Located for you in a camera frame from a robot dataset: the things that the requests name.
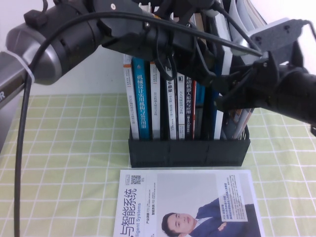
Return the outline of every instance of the book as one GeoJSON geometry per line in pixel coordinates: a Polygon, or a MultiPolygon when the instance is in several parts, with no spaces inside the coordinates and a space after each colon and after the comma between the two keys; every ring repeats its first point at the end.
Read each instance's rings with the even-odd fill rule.
{"type": "Polygon", "coordinates": [[[139,140],[137,106],[135,99],[134,77],[132,71],[132,56],[127,54],[123,55],[123,70],[126,84],[126,94],[132,137],[134,140],[139,140]]]}
{"type": "Polygon", "coordinates": [[[178,73],[178,130],[179,140],[185,140],[185,76],[178,73]]]}
{"type": "Polygon", "coordinates": [[[149,140],[149,112],[147,105],[147,80],[145,72],[145,61],[140,58],[132,58],[136,105],[138,114],[139,138],[141,140],[149,140]]]}
{"type": "Polygon", "coordinates": [[[193,81],[193,87],[192,87],[192,92],[193,92],[193,96],[192,96],[192,136],[193,136],[193,140],[195,138],[195,130],[196,130],[196,101],[197,101],[197,81],[193,81]]]}
{"type": "Polygon", "coordinates": [[[193,124],[193,80],[185,77],[185,140],[192,140],[193,124]]]}
{"type": "Polygon", "coordinates": [[[265,237],[250,170],[121,170],[115,237],[265,237]]]}
{"type": "MultiPolygon", "coordinates": [[[[166,68],[166,71],[171,76],[171,69],[166,68]]],[[[177,140],[176,86],[174,80],[165,80],[165,83],[168,101],[169,137],[170,140],[177,140]]]]}
{"type": "MultiPolygon", "coordinates": [[[[228,28],[227,21],[222,14],[218,14],[213,18],[210,18],[210,31],[213,35],[217,35],[220,38],[225,40],[231,40],[230,31],[228,28]]],[[[217,63],[215,65],[215,73],[217,75],[229,75],[233,54],[231,50],[222,45],[214,44],[213,48],[215,49],[215,56],[217,58],[217,63]]],[[[214,140],[218,140],[221,137],[222,123],[223,123],[223,112],[217,110],[214,105],[214,101],[221,96],[217,91],[212,91],[212,103],[211,110],[212,113],[212,137],[214,140]]]]}
{"type": "Polygon", "coordinates": [[[224,119],[223,131],[226,139],[239,139],[244,131],[253,109],[233,110],[224,119]]]}
{"type": "Polygon", "coordinates": [[[196,119],[195,119],[195,139],[200,139],[202,129],[203,107],[205,98],[205,87],[197,83],[196,87],[196,119]]]}
{"type": "Polygon", "coordinates": [[[150,82],[152,96],[152,130],[153,139],[160,139],[160,72],[156,65],[150,63],[150,82]]]}
{"type": "MultiPolygon", "coordinates": [[[[200,13],[194,14],[194,21],[199,31],[204,32],[204,25],[200,13]]],[[[205,87],[196,83],[196,105],[195,105],[195,139],[201,138],[203,107],[204,107],[205,87]]]]}

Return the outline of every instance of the white book spine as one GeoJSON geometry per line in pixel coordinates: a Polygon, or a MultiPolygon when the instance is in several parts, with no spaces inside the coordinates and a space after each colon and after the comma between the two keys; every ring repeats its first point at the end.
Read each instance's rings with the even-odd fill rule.
{"type": "MultiPolygon", "coordinates": [[[[216,20],[216,26],[217,26],[219,37],[226,40],[231,40],[225,17],[222,14],[218,14],[215,16],[215,20],[216,20]]],[[[221,73],[222,75],[229,75],[231,65],[232,65],[233,54],[231,50],[226,46],[223,46],[223,51],[225,52],[225,54],[224,54],[221,73]]],[[[219,140],[221,137],[223,116],[224,116],[224,113],[218,110],[216,113],[216,120],[215,120],[215,127],[214,127],[215,140],[219,140]]]]}
{"type": "Polygon", "coordinates": [[[179,120],[179,140],[185,139],[185,77],[178,74],[178,120],[179,120]]]}
{"type": "Polygon", "coordinates": [[[130,117],[130,126],[132,129],[132,136],[134,140],[139,140],[138,120],[136,99],[134,93],[134,80],[132,72],[132,57],[129,55],[123,56],[124,79],[126,84],[126,93],[130,117]]]}
{"type": "Polygon", "coordinates": [[[150,77],[153,139],[160,139],[160,72],[154,63],[150,64],[150,77]]]}
{"type": "MultiPolygon", "coordinates": [[[[169,68],[166,68],[166,70],[169,76],[171,76],[171,70],[169,68]]],[[[174,80],[168,80],[166,83],[167,83],[170,139],[177,140],[175,84],[174,84],[174,80]]]]}

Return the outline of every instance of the book stack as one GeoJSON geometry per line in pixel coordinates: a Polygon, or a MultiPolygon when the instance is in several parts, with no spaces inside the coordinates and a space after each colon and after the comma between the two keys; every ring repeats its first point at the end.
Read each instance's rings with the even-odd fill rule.
{"type": "MultiPolygon", "coordinates": [[[[150,3],[139,6],[152,14],[158,10],[153,10],[150,3]]],[[[178,20],[173,14],[171,19],[178,20]]],[[[190,22],[200,31],[232,40],[229,24],[221,14],[209,18],[195,13],[190,22]]],[[[207,46],[217,59],[213,71],[219,76],[229,75],[233,58],[230,49],[218,44],[207,46]]],[[[165,69],[172,76],[171,69],[165,69]]],[[[239,139],[253,111],[233,111],[224,116],[214,105],[221,94],[211,87],[205,88],[180,73],[177,79],[166,80],[154,62],[129,55],[124,55],[124,75],[133,140],[239,139]]]]}

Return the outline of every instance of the green grid pattern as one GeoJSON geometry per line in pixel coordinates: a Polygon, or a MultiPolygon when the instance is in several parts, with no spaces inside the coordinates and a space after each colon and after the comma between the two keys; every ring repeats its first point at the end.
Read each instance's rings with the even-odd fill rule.
{"type": "MultiPolygon", "coordinates": [[[[0,237],[13,236],[18,115],[0,155],[0,237]]],[[[252,172],[266,236],[316,236],[316,138],[256,109],[242,168],[252,172]]],[[[119,171],[130,168],[126,94],[30,98],[21,236],[113,236],[119,171]]]]}

